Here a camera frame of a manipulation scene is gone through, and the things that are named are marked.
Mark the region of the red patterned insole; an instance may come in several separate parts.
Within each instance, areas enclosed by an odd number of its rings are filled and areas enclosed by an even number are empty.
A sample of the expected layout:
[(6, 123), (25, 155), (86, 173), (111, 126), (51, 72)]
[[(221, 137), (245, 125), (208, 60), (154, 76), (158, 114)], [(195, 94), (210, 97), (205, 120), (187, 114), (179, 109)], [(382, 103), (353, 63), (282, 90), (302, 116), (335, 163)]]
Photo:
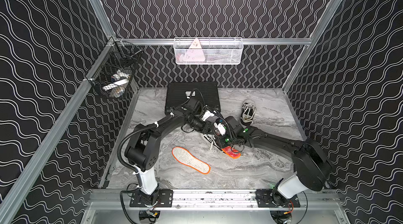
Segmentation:
[(232, 159), (238, 159), (241, 156), (241, 153), (236, 150), (233, 149), (231, 146), (227, 146), (225, 148), (221, 149), (227, 156), (229, 156)]

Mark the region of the white insole orange edge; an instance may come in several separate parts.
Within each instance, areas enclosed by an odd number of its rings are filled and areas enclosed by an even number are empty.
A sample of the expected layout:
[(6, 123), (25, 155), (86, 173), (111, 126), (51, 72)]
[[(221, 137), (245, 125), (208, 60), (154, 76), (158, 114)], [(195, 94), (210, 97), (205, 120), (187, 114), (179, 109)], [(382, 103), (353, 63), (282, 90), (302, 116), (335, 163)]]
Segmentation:
[(206, 175), (211, 171), (211, 167), (207, 163), (193, 156), (187, 149), (174, 147), (172, 149), (172, 155), (180, 164), (197, 170), (201, 174)]

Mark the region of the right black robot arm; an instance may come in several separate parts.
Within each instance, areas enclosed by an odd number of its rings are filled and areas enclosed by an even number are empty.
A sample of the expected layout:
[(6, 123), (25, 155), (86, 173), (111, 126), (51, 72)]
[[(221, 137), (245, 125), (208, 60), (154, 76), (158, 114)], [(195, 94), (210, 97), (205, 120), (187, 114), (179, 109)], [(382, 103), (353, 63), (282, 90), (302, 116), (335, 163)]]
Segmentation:
[(290, 140), (269, 134), (254, 127), (243, 127), (232, 116), (217, 119), (211, 126), (212, 136), (219, 147), (240, 145), (274, 153), (293, 163), (293, 174), (280, 179), (271, 191), (271, 201), (282, 207), (306, 190), (321, 191), (329, 188), (331, 162), (319, 144), (311, 139)]

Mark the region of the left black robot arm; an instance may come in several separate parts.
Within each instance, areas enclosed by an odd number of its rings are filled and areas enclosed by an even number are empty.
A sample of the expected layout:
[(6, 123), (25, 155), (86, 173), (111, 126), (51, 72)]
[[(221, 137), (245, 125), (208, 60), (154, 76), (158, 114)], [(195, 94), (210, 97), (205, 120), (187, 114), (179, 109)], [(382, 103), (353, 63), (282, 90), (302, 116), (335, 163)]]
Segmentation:
[(155, 178), (154, 165), (158, 160), (161, 141), (172, 131), (184, 125), (193, 130), (212, 133), (212, 123), (202, 120), (209, 107), (204, 100), (190, 96), (182, 104), (170, 108), (170, 112), (162, 119), (149, 124), (139, 124), (118, 145), (118, 161), (131, 169), (137, 177), (138, 188), (124, 190), (123, 194), (138, 194), (140, 202), (145, 206), (157, 205), (159, 185)]

